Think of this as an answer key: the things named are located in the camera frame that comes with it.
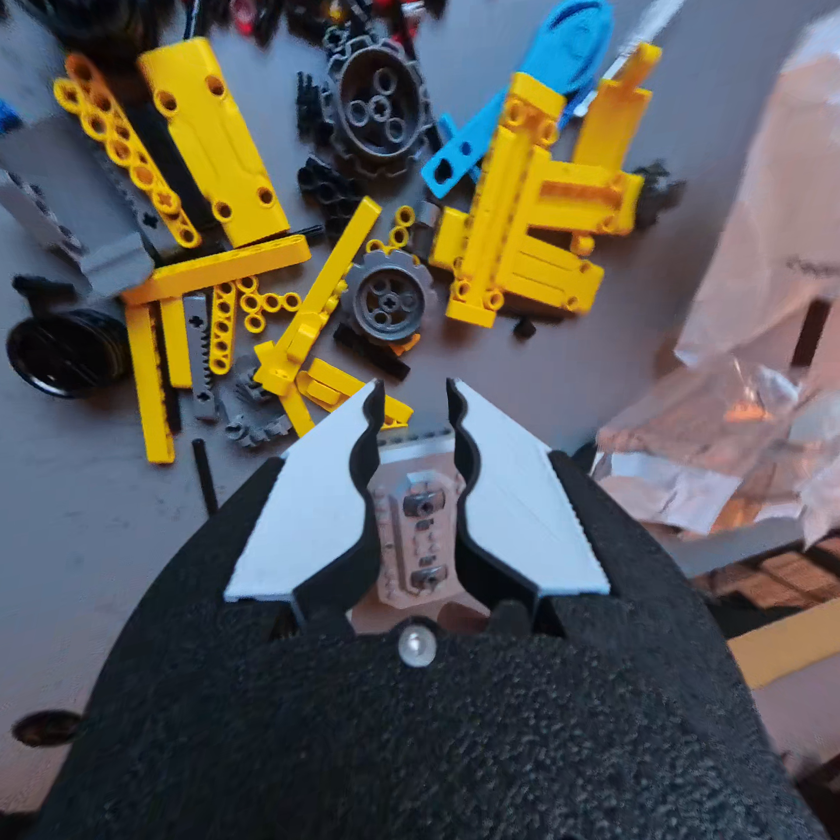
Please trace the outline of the clear bag with white paper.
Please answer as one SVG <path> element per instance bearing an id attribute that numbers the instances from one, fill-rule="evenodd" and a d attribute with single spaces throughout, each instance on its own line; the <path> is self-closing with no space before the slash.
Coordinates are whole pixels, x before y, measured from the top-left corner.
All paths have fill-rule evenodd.
<path id="1" fill-rule="evenodd" d="M 780 70 L 679 366 L 603 426 L 591 476 L 636 520 L 838 528 L 838 11 Z"/>

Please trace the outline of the grey wheel hub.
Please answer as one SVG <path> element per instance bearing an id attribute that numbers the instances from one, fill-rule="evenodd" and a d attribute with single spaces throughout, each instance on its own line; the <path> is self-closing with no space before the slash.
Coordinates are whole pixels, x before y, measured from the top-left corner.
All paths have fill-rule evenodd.
<path id="1" fill-rule="evenodd" d="M 332 54 L 327 72 L 320 99 L 334 153 L 366 180 L 402 178 L 433 125 L 418 61 L 390 38 L 360 35 Z"/>
<path id="2" fill-rule="evenodd" d="M 419 334 L 432 295 L 427 268 L 401 249 L 375 250 L 353 263 L 340 299 L 345 322 L 363 338 L 403 346 Z"/>

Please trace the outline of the heap of large yellow beams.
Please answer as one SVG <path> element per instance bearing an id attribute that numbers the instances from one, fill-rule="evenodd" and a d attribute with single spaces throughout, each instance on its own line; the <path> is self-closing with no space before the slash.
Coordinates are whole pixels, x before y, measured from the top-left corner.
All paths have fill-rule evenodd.
<path id="1" fill-rule="evenodd" d="M 446 270 L 450 284 L 446 317 L 484 329 L 492 328 L 506 296 L 528 299 L 552 309 L 586 313 L 592 308 L 603 269 L 589 256 L 598 235 L 623 236 L 634 230 L 644 177 L 623 170 L 627 148 L 644 115 L 652 92 L 641 87 L 659 63 L 662 50 L 639 42 L 611 76 L 589 86 L 588 109 L 570 161 L 556 161 L 551 147 L 565 124 L 570 105 L 565 92 L 584 92 L 571 76 L 558 75 L 571 47 L 560 47 L 558 35 L 542 38 L 543 57 L 511 76 L 502 90 L 461 131 L 453 133 L 427 162 L 422 177 L 437 198 L 445 197 L 478 163 L 482 163 L 469 213 L 445 207 L 432 224 L 429 265 Z M 338 71 L 322 91 L 324 121 L 336 117 L 351 139 L 351 129 L 373 123 L 386 127 L 375 113 L 377 102 L 392 102 L 402 81 L 414 86 L 409 104 L 417 117 L 426 115 L 427 101 L 420 76 L 403 49 L 390 39 L 348 40 L 332 56 Z M 174 387 L 197 384 L 198 370 L 176 351 L 170 321 L 177 322 L 186 341 L 186 297 L 193 292 L 275 270 L 298 266 L 311 257 L 304 234 L 290 234 L 287 217 L 250 137 L 238 106 L 206 38 L 148 51 L 139 58 L 157 111 L 167 122 L 175 146 L 209 200 L 233 249 L 149 269 L 140 281 L 120 288 L 128 324 L 130 358 L 139 399 L 147 459 L 169 465 L 175 459 L 174 438 L 165 408 L 160 352 L 154 332 L 154 305 L 163 314 L 166 360 L 175 374 Z M 356 66 L 373 68 L 368 75 L 371 102 L 350 95 Z M 81 127 L 117 165 L 128 166 L 135 185 L 153 195 L 174 195 L 155 168 L 98 71 L 84 56 L 66 61 L 69 78 L 56 80 L 56 99 L 75 114 Z M 347 286 L 351 268 L 396 271 L 396 258 L 407 257 L 403 274 L 420 264 L 396 242 L 368 251 L 364 263 L 351 264 L 372 231 L 382 209 L 364 196 L 350 216 L 321 274 L 302 299 L 295 318 L 281 339 L 258 346 L 268 352 L 257 370 L 257 382 L 269 386 L 287 410 L 292 426 L 304 434 L 313 428 L 301 399 L 298 373 L 329 314 Z M 530 235 L 534 229 L 568 233 L 570 248 L 559 248 Z"/>

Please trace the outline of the grey desk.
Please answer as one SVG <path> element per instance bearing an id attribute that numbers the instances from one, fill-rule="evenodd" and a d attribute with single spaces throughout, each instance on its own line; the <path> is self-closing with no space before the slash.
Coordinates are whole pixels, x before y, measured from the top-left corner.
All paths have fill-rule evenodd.
<path id="1" fill-rule="evenodd" d="M 416 37 L 434 110 L 466 121 L 519 66 L 557 2 L 447 2 Z M 652 101 L 626 162 L 661 159 L 688 182 L 681 203 L 641 235 L 598 238 L 605 278 L 591 313 L 541 324 L 519 342 L 511 322 L 459 334 L 437 315 L 409 353 L 412 372 L 388 392 L 417 421 L 445 418 L 445 378 L 457 376 L 554 448 L 573 453 L 664 372 L 724 227 L 764 102 L 802 30 L 838 2 L 686 2 L 662 40 L 647 86 Z M 19 163 L 47 204 L 91 249 L 127 232 L 110 184 L 85 150 L 35 136 L 56 105 L 62 74 L 55 40 L 9 4 L 2 25 L 2 99 L 32 126 Z M 296 72 L 321 78 L 322 50 L 284 23 L 267 50 L 215 28 L 213 48 L 281 203 L 294 225 L 318 219 L 298 193 L 308 156 L 295 122 Z M 11 727 L 45 709 L 82 712 L 140 598 L 206 519 L 191 441 L 204 437 L 219 499 L 264 461 L 214 429 L 203 434 L 189 405 L 174 465 L 147 462 L 131 382 L 103 399 L 66 401 L 37 392 L 9 367 L 7 331 L 28 314 L 10 277 L 78 279 L 42 251 L 2 208 L 2 810 L 44 800 L 67 749 L 31 749 Z"/>

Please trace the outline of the grey motor block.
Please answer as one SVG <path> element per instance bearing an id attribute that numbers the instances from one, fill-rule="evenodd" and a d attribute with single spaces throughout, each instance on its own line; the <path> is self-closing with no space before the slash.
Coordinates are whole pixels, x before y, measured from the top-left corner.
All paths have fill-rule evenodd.
<path id="1" fill-rule="evenodd" d="M 455 569 L 459 497 L 449 425 L 382 433 L 369 484 L 381 546 L 377 596 L 399 611 L 449 601 L 464 588 Z"/>

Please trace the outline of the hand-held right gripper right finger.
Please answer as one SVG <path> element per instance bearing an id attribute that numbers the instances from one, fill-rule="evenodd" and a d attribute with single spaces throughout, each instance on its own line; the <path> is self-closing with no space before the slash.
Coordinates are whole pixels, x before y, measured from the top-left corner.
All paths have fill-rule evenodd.
<path id="1" fill-rule="evenodd" d="M 446 382 L 455 433 L 455 567 L 478 601 L 608 595 L 611 585 L 554 469 L 552 449 L 459 378 Z"/>

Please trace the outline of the pile of small brick connectors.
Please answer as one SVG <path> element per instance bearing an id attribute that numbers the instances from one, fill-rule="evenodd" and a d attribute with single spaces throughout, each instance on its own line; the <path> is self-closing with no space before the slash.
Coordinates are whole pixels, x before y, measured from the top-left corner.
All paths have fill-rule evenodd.
<path id="1" fill-rule="evenodd" d="M 446 1 L 214 1 L 183 2 L 186 13 L 185 39 L 206 35 L 213 26 L 232 25 L 243 36 L 266 46 L 274 37 L 281 18 L 290 32 L 320 41 L 330 27 L 348 28 L 352 34 L 371 29 L 379 18 L 390 33 L 405 41 L 415 36 L 423 18 L 440 18 Z"/>

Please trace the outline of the blue brick separator tool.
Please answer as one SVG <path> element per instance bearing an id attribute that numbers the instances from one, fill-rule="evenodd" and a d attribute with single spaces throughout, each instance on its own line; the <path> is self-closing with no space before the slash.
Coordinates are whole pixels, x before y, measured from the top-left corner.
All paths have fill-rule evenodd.
<path id="1" fill-rule="evenodd" d="M 518 72 L 565 97 L 557 127 L 561 130 L 595 86 L 613 33 L 613 9 L 603 1 L 568 1 L 556 6 L 539 27 Z M 468 174 L 474 174 L 489 150 L 508 87 L 456 129 L 425 164 L 421 176 L 428 191 L 442 200 Z"/>

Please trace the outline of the long black axle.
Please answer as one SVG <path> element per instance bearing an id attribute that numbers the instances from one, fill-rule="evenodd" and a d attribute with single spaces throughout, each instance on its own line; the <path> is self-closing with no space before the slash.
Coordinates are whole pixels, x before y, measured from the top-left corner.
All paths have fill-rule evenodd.
<path id="1" fill-rule="evenodd" d="M 192 453 L 206 516 L 210 519 L 217 514 L 219 505 L 207 447 L 203 438 L 196 437 L 192 440 Z"/>

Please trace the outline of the desk with yellow edge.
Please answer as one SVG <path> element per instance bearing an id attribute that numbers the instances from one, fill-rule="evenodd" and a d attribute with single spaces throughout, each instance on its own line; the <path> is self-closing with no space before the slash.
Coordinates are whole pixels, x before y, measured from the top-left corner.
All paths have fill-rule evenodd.
<path id="1" fill-rule="evenodd" d="M 839 600 L 834 599 L 728 641 L 751 690 L 839 653 Z"/>

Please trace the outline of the black tyre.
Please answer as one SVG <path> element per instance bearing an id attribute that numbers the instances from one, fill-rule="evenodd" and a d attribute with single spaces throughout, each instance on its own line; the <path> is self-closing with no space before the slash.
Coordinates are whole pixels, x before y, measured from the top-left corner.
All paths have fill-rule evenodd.
<path id="1" fill-rule="evenodd" d="M 92 396 L 132 374 L 124 323 L 91 309 L 21 321 L 7 336 L 6 353 L 24 382 L 39 392 L 66 400 Z"/>

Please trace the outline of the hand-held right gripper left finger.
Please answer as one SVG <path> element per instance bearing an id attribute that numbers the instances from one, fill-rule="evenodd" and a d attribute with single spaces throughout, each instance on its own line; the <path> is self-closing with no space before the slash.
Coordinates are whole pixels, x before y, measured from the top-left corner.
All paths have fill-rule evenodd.
<path id="1" fill-rule="evenodd" d="M 303 627 L 345 616 L 376 582 L 380 538 L 369 484 L 385 388 L 363 384 L 289 447 L 224 591 L 228 603 L 281 602 Z"/>

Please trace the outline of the clear brick piece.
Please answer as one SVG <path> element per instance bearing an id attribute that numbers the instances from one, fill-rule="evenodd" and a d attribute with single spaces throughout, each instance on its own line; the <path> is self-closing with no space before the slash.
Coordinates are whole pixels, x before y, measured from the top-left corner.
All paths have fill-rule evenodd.
<path id="1" fill-rule="evenodd" d="M 612 64 L 604 71 L 602 81 L 613 79 L 628 62 L 635 49 L 641 43 L 652 44 L 657 36 L 669 25 L 670 21 L 684 6 L 685 1 L 650 2 L 632 32 L 624 39 Z M 568 106 L 565 116 L 582 119 L 595 99 L 599 81 L 594 81 L 588 88 L 575 97 Z"/>

